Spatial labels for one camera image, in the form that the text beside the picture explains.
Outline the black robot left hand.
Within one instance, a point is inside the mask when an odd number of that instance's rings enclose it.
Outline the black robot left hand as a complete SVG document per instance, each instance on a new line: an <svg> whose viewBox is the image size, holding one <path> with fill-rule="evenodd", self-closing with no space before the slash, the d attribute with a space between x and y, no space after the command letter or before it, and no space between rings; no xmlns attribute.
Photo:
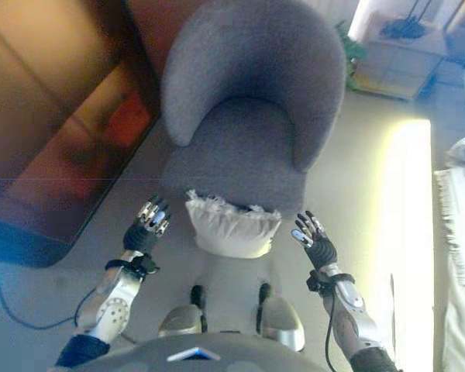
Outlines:
<svg viewBox="0 0 465 372"><path fill-rule="evenodd" d="M172 214L169 208L158 194L150 196L126 230L123 237L124 249L150 253L170 225Z"/></svg>

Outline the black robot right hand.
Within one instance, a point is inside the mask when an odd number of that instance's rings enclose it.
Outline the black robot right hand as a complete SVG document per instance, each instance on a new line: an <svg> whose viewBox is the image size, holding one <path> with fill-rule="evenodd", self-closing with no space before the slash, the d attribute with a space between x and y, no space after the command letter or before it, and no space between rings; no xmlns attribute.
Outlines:
<svg viewBox="0 0 465 372"><path fill-rule="evenodd" d="M316 270L337 262L337 252L322 223L309 211L298 213L291 236L298 241Z"/></svg>

